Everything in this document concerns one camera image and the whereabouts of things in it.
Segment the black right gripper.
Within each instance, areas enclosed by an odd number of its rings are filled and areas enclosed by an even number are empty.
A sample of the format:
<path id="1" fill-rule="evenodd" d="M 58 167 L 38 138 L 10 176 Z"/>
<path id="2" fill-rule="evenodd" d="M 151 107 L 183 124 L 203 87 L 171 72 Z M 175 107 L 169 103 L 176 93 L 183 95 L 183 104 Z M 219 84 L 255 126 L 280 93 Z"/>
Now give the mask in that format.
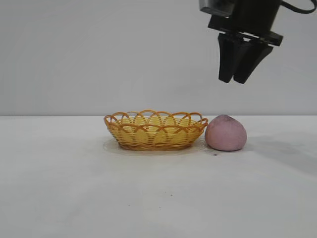
<path id="1" fill-rule="evenodd" d="M 283 36 L 271 31 L 280 8 L 280 0 L 210 0 L 208 13 L 211 15 L 208 27 L 228 34 L 248 34 L 256 36 L 259 42 L 250 40 L 234 73 L 235 42 L 231 37 L 220 33 L 218 36 L 220 81 L 234 81 L 245 84 L 260 62 L 272 52 L 272 46 L 280 46 Z"/>

